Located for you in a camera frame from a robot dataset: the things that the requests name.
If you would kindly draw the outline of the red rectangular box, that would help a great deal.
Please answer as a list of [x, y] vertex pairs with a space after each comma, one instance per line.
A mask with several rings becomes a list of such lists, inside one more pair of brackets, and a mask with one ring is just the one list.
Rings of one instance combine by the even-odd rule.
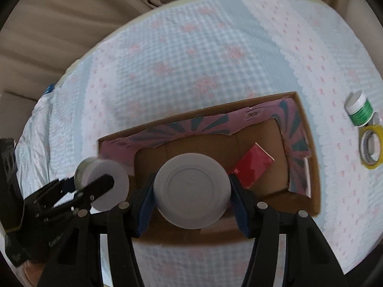
[[250, 189], [274, 161], [275, 159], [258, 143], [254, 143], [249, 151], [229, 170], [229, 174], [235, 174], [242, 187]]

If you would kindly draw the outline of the green label white jar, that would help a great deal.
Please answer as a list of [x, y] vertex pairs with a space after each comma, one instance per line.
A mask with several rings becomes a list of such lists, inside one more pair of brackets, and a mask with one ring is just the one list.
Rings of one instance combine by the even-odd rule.
[[357, 126], [365, 126], [373, 117], [373, 107], [363, 91], [353, 93], [345, 104], [345, 109], [352, 121]]

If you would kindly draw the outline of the yellow tape roll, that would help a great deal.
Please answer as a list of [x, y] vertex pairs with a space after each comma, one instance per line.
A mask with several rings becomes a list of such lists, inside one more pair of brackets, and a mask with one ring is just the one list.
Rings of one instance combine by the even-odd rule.
[[368, 169], [375, 169], [382, 164], [382, 126], [364, 126], [359, 132], [362, 164]]

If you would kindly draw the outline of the beige curtain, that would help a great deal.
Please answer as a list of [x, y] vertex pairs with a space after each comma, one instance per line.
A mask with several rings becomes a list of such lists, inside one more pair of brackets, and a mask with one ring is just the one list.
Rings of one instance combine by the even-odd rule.
[[[37, 99], [116, 28], [176, 0], [1, 0], [1, 91]], [[344, 14], [348, 0], [322, 0]]]

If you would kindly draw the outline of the open cardboard box pink lining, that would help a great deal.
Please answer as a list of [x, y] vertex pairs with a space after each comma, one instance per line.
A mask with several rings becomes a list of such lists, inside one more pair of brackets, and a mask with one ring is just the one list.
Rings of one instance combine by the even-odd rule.
[[230, 175], [285, 213], [321, 208], [314, 139], [296, 92], [192, 111], [99, 139], [99, 156], [127, 169], [132, 193], [154, 181], [153, 210], [137, 217], [141, 242], [214, 245], [245, 239], [230, 206]]

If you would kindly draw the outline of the round white lidded jar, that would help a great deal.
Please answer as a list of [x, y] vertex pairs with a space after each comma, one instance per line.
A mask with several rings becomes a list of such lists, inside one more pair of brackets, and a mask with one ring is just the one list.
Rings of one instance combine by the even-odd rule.
[[161, 215], [174, 226], [202, 229], [225, 213], [231, 182], [211, 157], [180, 154], [167, 161], [154, 179], [154, 199]]

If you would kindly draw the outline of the small pale green cream jar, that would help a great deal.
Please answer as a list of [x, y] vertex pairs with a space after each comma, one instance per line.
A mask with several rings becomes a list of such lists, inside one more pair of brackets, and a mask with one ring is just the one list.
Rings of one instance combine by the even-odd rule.
[[85, 189], [92, 213], [111, 210], [129, 194], [127, 169], [109, 159], [89, 157], [83, 160], [75, 171], [74, 183], [77, 191]]

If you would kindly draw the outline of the crumpled blue white blanket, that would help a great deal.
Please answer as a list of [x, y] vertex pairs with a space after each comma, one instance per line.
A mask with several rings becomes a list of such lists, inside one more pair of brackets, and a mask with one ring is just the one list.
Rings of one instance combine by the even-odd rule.
[[37, 101], [16, 145], [17, 179], [24, 198], [60, 177], [53, 166], [55, 101], [54, 93]]

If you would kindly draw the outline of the blue checked floral bedsheet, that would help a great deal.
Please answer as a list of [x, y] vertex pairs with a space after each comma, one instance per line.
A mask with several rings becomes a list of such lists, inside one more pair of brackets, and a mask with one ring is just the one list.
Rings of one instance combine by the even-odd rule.
[[139, 17], [77, 60], [55, 94], [59, 179], [97, 140], [229, 102], [295, 91], [312, 128], [323, 207], [315, 219], [344, 271], [382, 235], [382, 169], [368, 170], [344, 108], [363, 91], [382, 111], [382, 78], [362, 42], [318, 0], [182, 0]]

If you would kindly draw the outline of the gray sofa backrest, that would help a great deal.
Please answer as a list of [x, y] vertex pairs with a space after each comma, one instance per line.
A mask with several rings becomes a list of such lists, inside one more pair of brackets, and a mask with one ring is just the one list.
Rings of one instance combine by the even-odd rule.
[[18, 142], [37, 101], [9, 92], [0, 98], [0, 137]]

